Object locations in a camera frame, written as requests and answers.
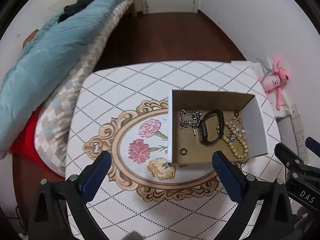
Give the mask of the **black fitness band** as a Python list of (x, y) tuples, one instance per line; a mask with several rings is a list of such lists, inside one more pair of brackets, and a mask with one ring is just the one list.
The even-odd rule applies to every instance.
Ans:
[(224, 114), (219, 109), (207, 112), (200, 120), (200, 143), (213, 146), (222, 139), (225, 130)]

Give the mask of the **white cardboard box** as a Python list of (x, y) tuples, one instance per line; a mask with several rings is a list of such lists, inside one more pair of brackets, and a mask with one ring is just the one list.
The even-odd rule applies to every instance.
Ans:
[(168, 106), (170, 163), (207, 164), (216, 151), (241, 161), (269, 151), (261, 107), (253, 94), (171, 90)]

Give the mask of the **checkered bed sheet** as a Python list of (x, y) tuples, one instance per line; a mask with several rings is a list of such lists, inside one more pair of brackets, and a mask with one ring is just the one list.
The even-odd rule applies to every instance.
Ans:
[(134, 0), (124, 0), (116, 5), (104, 19), (102, 27), (91, 39), (76, 65), (41, 107), (35, 127), (35, 150), (45, 167), (62, 177), (65, 176), (71, 120), (81, 86), (93, 72), (109, 36), (133, 2)]

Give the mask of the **red blanket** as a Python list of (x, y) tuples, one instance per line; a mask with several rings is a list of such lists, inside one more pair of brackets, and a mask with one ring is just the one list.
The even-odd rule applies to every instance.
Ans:
[(31, 115), (29, 118), (25, 128), (23, 131), (18, 135), (15, 141), (12, 143), (10, 147), (10, 151), (13, 155), (19, 156), (23, 159), (30, 161), (31, 163), (37, 165), (42, 170), (49, 172), (50, 174), (54, 174), (61, 179), (64, 179), (64, 176), (57, 174), (56, 172), (52, 171), (39, 157), (36, 149), (35, 149), (35, 142), (34, 142), (34, 135), (36, 124), (40, 115), (40, 110), (42, 105), (40, 105)]

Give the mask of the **pink plush toy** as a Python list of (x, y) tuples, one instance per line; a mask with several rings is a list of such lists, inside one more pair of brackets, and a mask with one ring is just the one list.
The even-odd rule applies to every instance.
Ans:
[(290, 80), (290, 75), (280, 64), (280, 59), (274, 58), (272, 69), (268, 70), (259, 81), (265, 93), (276, 92), (276, 110), (280, 111), (282, 101), (282, 90)]

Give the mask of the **light blue quilt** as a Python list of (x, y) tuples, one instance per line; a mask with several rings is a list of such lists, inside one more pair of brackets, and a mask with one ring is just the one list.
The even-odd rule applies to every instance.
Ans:
[(114, 8), (125, 0), (93, 0), (63, 21), (52, 17), (25, 46), (1, 88), (1, 155), (23, 131), (33, 111), (79, 61)]

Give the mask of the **black clothing on bed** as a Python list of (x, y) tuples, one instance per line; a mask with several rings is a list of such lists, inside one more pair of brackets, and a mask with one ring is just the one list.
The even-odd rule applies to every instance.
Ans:
[(59, 16), (58, 23), (65, 21), (67, 18), (77, 14), (87, 7), (94, 0), (77, 0), (74, 4), (67, 5), (63, 9), (63, 13)]

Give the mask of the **white wall socket strip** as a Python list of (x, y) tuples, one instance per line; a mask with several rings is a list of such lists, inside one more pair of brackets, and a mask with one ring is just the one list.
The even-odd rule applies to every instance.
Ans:
[(306, 158), (308, 149), (305, 145), (306, 136), (304, 133), (304, 125), (302, 123), (302, 117), (300, 116), (299, 109), (296, 104), (290, 107), (291, 111), (291, 124), (293, 128), (293, 133), (295, 136), (295, 141), (297, 145), (297, 151), (300, 158)]

